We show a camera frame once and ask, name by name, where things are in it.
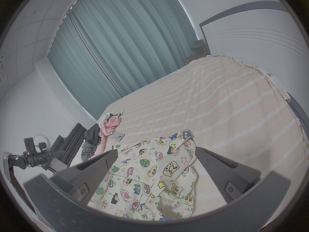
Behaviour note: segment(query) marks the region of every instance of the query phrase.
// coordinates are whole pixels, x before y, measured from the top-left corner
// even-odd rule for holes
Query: ceiling tile
[[[16,70],[16,52],[4,61],[4,67],[7,76]]]
[[[18,83],[17,79],[17,71],[14,71],[12,74],[8,75],[6,77],[6,83],[4,83],[3,88],[4,91],[7,93],[15,86],[15,84]]]
[[[3,97],[5,96],[5,91],[3,87],[0,87],[0,101],[2,101]]]
[[[33,55],[34,58],[47,53],[50,40],[51,38],[36,42],[36,47],[34,49],[34,55]]]
[[[20,67],[33,59],[35,43],[25,46],[24,48],[17,51],[16,54],[16,67]]]
[[[53,1],[54,0],[32,0],[21,26],[36,21],[42,21]]]
[[[20,28],[17,41],[18,50],[37,41],[41,24],[42,22],[38,21]]]
[[[51,38],[56,30],[56,26],[58,25],[59,21],[60,19],[51,19],[43,21],[37,37],[37,41]]]
[[[25,16],[25,13],[26,13],[30,3],[31,3],[31,1],[27,2],[26,5],[22,8],[21,12],[15,18],[15,20],[14,20],[13,24],[11,25],[11,27],[10,27],[9,31],[7,32],[7,34],[10,34],[13,31],[15,31],[15,30],[20,28],[21,22],[23,21],[23,17]]]
[[[20,82],[25,76],[29,75],[32,72],[32,60],[23,64],[17,69],[17,78]]]
[[[3,44],[1,46],[1,49],[3,49],[4,51],[4,59],[8,58],[14,52],[16,52],[18,33],[19,29],[5,37]]]
[[[43,58],[45,58],[45,57],[46,57],[46,54],[43,54],[43,55],[38,56],[38,57],[36,57],[36,58],[33,59],[32,71],[35,70],[36,61],[39,61],[39,60],[41,60],[41,59],[43,59]]]
[[[44,19],[62,18],[72,2],[73,0],[54,0]]]

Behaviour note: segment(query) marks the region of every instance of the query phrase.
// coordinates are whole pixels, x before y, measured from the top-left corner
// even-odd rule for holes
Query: curtain fold
[[[61,80],[65,80],[65,85],[70,85],[70,91],[74,81],[80,79],[80,73],[87,72],[90,66],[93,71],[97,69],[95,81],[104,83],[99,86],[105,85],[106,92],[116,90],[111,91],[111,95],[105,94],[106,103],[112,103],[112,98],[119,99],[183,67],[183,59],[193,54],[190,47],[197,40],[178,0],[77,0],[68,14],[55,36],[48,58]],[[69,22],[63,25],[69,18],[72,30],[78,33],[62,29],[69,25]],[[68,44],[66,33],[76,34],[78,44]],[[67,55],[76,48],[79,54]],[[85,58],[83,64],[77,64],[79,57]],[[75,80],[65,73],[74,68],[78,69]],[[85,91],[80,88],[74,92],[77,97],[82,97],[83,93]],[[92,108],[92,112],[100,110],[102,113],[104,109],[102,105]]]

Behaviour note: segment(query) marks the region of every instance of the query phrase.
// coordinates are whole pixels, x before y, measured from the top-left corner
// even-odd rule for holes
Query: beige bed sheet
[[[226,56],[201,58],[110,104],[123,111],[121,144],[168,137],[188,128],[195,144],[261,171],[275,170],[291,187],[272,217],[294,195],[307,169],[302,136],[288,103],[255,68]],[[117,144],[108,139],[107,149]],[[193,216],[226,204],[196,160]]]

